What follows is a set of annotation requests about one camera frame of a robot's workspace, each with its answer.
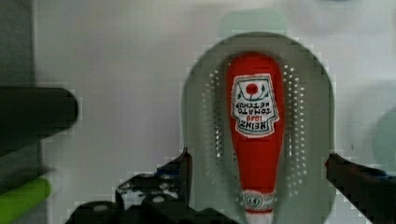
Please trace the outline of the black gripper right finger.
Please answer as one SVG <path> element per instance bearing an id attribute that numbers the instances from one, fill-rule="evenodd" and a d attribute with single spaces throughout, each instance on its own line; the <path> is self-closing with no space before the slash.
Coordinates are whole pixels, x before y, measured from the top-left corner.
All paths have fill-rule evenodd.
<path id="1" fill-rule="evenodd" d="M 331 153 L 326 178 L 373 224 L 395 224 L 396 181 L 386 172 Z"/>

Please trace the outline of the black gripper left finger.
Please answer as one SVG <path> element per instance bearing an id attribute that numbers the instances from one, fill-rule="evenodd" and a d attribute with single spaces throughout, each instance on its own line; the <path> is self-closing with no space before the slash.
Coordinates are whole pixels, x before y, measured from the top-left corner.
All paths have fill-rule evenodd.
<path id="1" fill-rule="evenodd" d="M 115 201 L 80 205 L 65 224 L 237 224 L 212 208 L 189 207 L 191 176 L 192 157 L 184 149 L 156 172 L 121 183 Z"/>

